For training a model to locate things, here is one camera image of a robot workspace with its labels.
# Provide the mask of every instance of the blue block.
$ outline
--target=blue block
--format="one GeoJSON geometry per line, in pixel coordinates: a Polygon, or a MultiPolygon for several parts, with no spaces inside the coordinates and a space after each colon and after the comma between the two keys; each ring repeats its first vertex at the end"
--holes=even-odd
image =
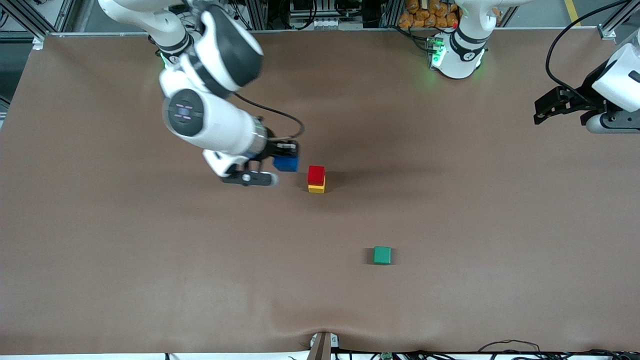
{"type": "Polygon", "coordinates": [[[274,156],[273,166],[282,172],[297,172],[299,159],[290,156],[274,156]]]}

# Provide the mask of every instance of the red block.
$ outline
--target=red block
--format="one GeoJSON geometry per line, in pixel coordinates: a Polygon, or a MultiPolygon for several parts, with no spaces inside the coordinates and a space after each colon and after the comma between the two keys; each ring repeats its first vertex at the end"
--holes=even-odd
{"type": "Polygon", "coordinates": [[[309,173],[307,174],[307,183],[309,185],[324,185],[324,167],[317,165],[309,165],[309,173]]]}

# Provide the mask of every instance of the table surface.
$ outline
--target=table surface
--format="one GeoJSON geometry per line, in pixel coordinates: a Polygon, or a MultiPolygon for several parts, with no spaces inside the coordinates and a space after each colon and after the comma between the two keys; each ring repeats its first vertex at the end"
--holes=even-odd
{"type": "MultiPolygon", "coordinates": [[[[640,143],[578,114],[534,126],[556,34],[496,31],[461,81],[395,32],[258,35],[242,94],[306,122],[324,195],[304,172],[220,183],[165,128],[146,38],[48,38],[0,133],[0,353],[272,352],[317,331],[638,350],[640,143]],[[367,264],[377,245],[394,265],[367,264]]],[[[612,49],[570,31],[554,71],[578,85],[612,49]]]]}

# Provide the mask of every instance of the brown table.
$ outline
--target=brown table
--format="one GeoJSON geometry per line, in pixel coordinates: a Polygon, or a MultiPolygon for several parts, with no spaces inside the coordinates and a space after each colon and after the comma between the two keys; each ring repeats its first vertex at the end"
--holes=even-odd
{"type": "MultiPolygon", "coordinates": [[[[533,125],[557,32],[497,31],[463,81],[395,32],[259,35],[243,95],[307,123],[324,195],[304,173],[220,183],[165,128],[146,38],[48,38],[0,133],[0,352],[272,352],[317,331],[638,350],[639,138],[533,125]],[[375,245],[395,265],[368,265],[375,245]]],[[[553,68],[578,85],[612,49],[571,31],[553,68]]]]}

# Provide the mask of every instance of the green block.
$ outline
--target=green block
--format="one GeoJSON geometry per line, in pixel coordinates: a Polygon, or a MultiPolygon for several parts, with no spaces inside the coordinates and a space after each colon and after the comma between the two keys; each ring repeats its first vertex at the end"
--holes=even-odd
{"type": "Polygon", "coordinates": [[[373,248],[373,263],[378,265],[391,265],[391,248],[376,246],[373,248]]]}

